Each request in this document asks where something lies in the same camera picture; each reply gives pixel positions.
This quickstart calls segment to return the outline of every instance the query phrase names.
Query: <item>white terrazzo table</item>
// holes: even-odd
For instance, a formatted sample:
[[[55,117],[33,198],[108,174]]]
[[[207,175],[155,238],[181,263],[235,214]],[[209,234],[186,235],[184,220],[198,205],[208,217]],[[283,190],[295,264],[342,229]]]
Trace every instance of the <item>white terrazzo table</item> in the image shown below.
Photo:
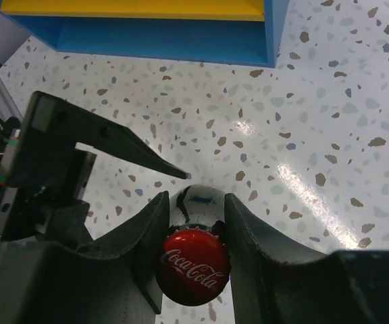
[[[291,0],[275,70],[56,53],[30,38],[0,76],[129,126],[190,180],[100,154],[85,200],[99,237],[196,183],[322,252],[389,248],[389,1]],[[157,323],[234,323],[228,286]]]

